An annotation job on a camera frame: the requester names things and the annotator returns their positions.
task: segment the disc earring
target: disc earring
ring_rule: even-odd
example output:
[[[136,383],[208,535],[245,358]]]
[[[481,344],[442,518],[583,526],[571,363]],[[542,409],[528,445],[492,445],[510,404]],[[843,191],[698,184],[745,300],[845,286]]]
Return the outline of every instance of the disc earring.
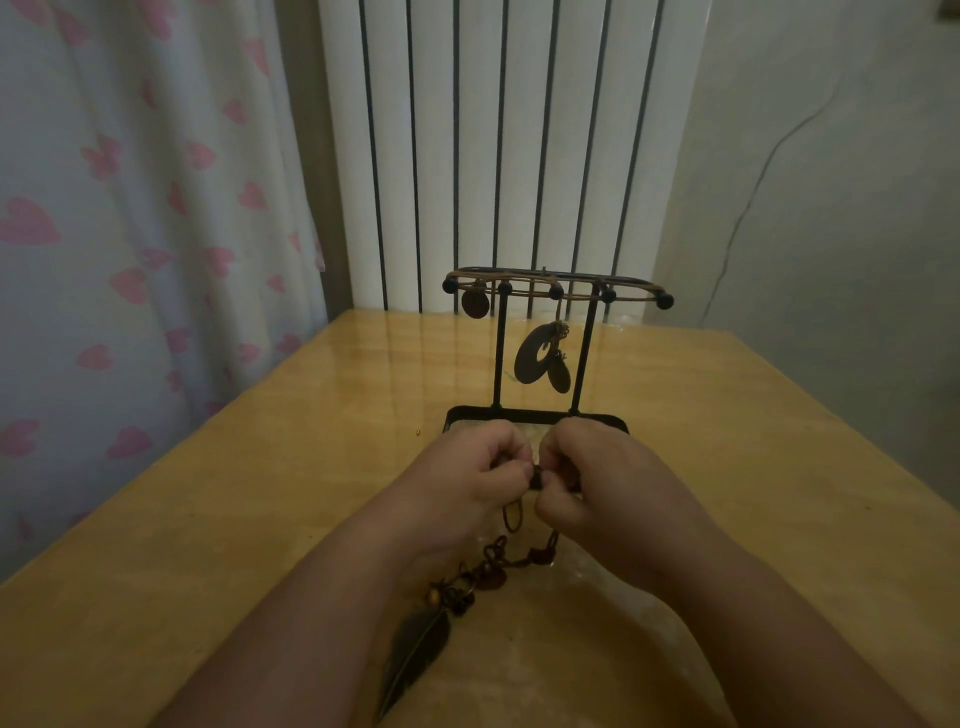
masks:
[[[490,313],[490,299],[487,298],[487,285],[479,280],[470,284],[464,291],[460,302],[464,306],[464,313],[471,319],[482,319]]]
[[[545,375],[557,355],[560,340],[566,336],[568,330],[564,322],[552,321],[536,327],[527,334],[527,338],[516,351],[514,360],[516,380],[521,384],[533,384]],[[548,349],[547,354],[544,358],[540,358],[540,352],[544,349]]]
[[[549,357],[550,363],[547,366],[547,375],[550,377],[550,384],[560,394],[565,395],[570,391],[570,370],[566,368],[566,354],[559,349]]]

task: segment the oval pendant earring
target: oval pendant earring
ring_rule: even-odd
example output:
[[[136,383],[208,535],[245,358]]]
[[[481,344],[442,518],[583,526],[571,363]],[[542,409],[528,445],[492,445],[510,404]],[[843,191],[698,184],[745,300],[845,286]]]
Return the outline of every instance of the oval pendant earring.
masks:
[[[514,360],[514,375],[521,384],[533,384],[540,377],[546,374],[550,367],[550,361],[557,348],[557,323],[551,322],[536,327],[527,338],[520,344],[516,350],[516,359]],[[550,351],[540,359],[540,351],[549,346]]]
[[[564,359],[564,353],[557,349],[556,353],[550,357],[550,364],[546,370],[553,388],[562,395],[570,391],[570,370],[566,368]]]
[[[490,299],[487,298],[487,285],[479,280],[470,284],[460,298],[464,313],[471,319],[482,319],[490,313]]]

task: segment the heart pattern curtain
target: heart pattern curtain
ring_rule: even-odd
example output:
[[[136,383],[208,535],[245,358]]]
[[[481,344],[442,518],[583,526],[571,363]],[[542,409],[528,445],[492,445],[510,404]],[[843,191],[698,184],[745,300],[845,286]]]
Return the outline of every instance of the heart pattern curtain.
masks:
[[[0,578],[326,324],[270,0],[0,0]]]

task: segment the white wall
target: white wall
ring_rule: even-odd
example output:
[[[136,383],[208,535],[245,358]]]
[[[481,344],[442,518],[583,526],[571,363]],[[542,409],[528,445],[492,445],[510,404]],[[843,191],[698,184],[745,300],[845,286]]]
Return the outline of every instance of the white wall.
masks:
[[[937,4],[714,0],[654,273],[677,304],[647,320],[733,331],[960,505],[960,23]]]

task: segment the forearm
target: forearm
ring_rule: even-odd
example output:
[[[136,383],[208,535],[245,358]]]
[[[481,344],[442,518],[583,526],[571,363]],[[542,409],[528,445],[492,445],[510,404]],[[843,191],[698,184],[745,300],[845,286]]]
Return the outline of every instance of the forearm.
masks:
[[[664,597],[703,648],[741,726],[923,726],[780,576],[734,544]]]
[[[378,509],[375,500],[314,547],[155,725],[346,725],[376,625],[413,557]]]

